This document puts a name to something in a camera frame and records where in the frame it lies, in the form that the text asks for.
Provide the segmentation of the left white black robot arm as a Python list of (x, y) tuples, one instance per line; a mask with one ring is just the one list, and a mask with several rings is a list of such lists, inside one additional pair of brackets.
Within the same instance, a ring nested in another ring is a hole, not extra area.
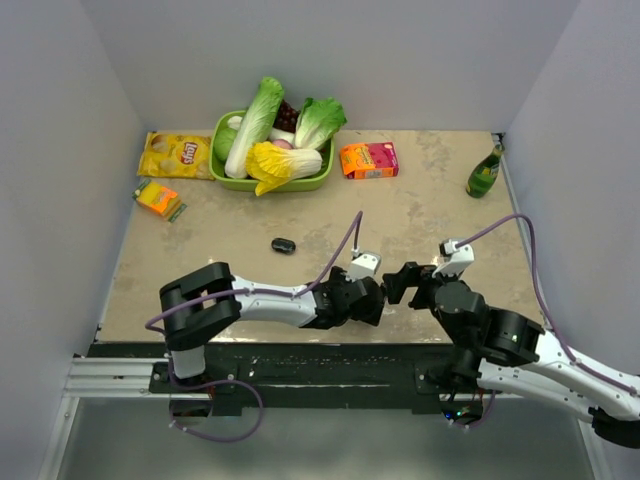
[(159, 298), (173, 382), (185, 392), (200, 390), (207, 380), (205, 345), (239, 321), (314, 330), (348, 321), (378, 325), (385, 299), (374, 272), (355, 276), (333, 266), (325, 281), (285, 287), (249, 281), (216, 262), (166, 284)]

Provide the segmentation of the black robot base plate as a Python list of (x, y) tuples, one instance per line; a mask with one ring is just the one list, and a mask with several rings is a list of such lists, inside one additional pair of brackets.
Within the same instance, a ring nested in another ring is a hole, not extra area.
[(154, 364), (150, 390), (192, 394), (214, 414), (243, 408), (409, 410), (471, 423), (489, 394), (456, 391), (432, 380), (452, 348), (435, 344), (212, 343), (203, 376), (173, 384), (165, 361)]

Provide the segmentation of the black earbud charging case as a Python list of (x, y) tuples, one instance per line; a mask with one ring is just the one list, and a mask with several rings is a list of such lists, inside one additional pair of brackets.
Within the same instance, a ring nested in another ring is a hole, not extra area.
[(278, 237), (271, 241), (271, 248), (277, 253), (291, 255), (296, 251), (296, 244), (292, 240)]

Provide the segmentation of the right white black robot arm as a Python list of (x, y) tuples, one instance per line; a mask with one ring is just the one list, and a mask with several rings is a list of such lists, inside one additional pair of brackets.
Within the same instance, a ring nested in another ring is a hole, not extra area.
[(639, 446), (639, 378), (563, 345), (527, 317), (488, 305), (456, 275), (406, 263), (382, 277), (389, 303), (414, 289), (409, 306), (427, 309), (453, 343), (444, 364), (424, 377), (451, 393), (472, 388), (516, 394), (561, 407), (602, 439)]

